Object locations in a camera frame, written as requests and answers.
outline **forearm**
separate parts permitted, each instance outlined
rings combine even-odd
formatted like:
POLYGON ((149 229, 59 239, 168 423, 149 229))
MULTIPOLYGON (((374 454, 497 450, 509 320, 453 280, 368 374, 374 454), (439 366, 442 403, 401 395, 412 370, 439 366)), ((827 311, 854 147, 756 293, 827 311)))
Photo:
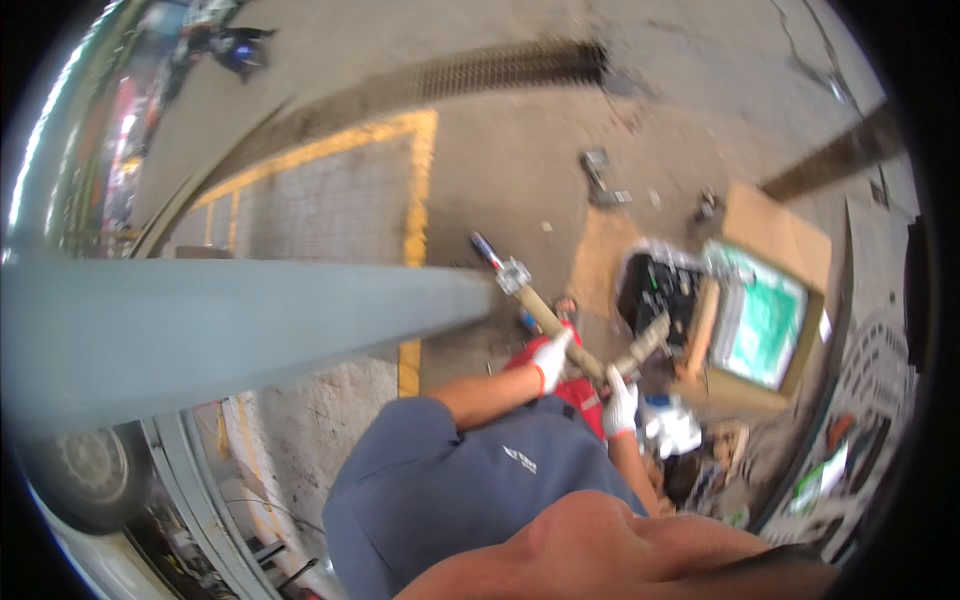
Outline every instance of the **forearm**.
POLYGON ((492 376, 460 377, 424 396, 436 398, 449 409, 457 431, 479 427, 510 412, 540 394, 542 379, 533 365, 524 365, 492 376))
POLYGON ((657 493, 654 492, 653 484, 650 483, 650 477, 647 476, 646 468, 643 466, 636 437, 627 432, 608 440, 608 444, 610 445, 608 453, 613 466, 640 499, 647 513, 652 517, 660 516, 657 493))

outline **white work glove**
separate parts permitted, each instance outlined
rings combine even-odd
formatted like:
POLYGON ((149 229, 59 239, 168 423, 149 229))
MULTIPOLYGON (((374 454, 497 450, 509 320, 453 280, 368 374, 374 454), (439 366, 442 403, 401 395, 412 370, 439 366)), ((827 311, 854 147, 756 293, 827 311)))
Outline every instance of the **white work glove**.
POLYGON ((540 372, 540 393, 538 397, 550 394, 557 389, 560 375, 566 363, 566 347, 573 339, 573 330, 564 327, 564 332, 537 348, 530 362, 540 372))
POLYGON ((603 424, 603 433, 608 440, 624 434, 636 433, 636 407, 639 396, 636 384, 627 385, 623 376, 614 365, 607 368, 607 383, 612 391, 607 408, 603 411, 600 422, 603 424))

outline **drain grate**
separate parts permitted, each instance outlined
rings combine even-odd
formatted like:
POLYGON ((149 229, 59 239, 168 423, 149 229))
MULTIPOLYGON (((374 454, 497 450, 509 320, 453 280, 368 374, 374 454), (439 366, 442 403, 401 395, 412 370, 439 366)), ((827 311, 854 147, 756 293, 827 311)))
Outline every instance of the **drain grate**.
POLYGON ((601 85, 607 70, 607 51, 601 44, 557 40, 485 48, 371 77, 269 121, 234 148, 203 187, 291 146, 377 114, 488 90, 601 85))

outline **wire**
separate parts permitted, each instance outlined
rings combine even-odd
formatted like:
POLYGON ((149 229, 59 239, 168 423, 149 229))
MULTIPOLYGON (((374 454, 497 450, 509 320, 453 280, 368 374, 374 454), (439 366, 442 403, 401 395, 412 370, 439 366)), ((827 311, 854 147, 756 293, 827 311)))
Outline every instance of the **wire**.
POLYGON ((301 523, 303 525, 306 525, 310 529, 313 529, 314 531, 318 531, 321 534, 323 534, 324 537, 326 537, 326 531, 324 531, 324 528, 321 527, 320 525, 314 525, 313 523, 306 520, 305 518, 300 518, 299 516, 294 515, 284 507, 278 506, 277 504, 274 504, 272 502, 267 502, 266 500, 258 500, 256 498, 234 498, 232 500, 224 500, 225 504, 229 504, 230 502, 256 502, 257 504, 262 504, 265 508, 267 508, 267 510, 277 509, 283 512, 284 514, 286 514, 288 517, 292 518, 295 523, 301 523))

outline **blue shirt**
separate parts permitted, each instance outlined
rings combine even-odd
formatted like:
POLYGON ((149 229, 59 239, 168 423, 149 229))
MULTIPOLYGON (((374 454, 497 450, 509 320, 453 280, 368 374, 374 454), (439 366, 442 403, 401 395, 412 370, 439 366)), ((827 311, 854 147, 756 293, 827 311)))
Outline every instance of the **blue shirt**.
POLYGON ((387 404, 324 507, 330 559, 350 598, 392 598, 445 558, 506 541, 577 490, 636 494, 583 419, 556 396, 457 433, 429 397, 387 404))

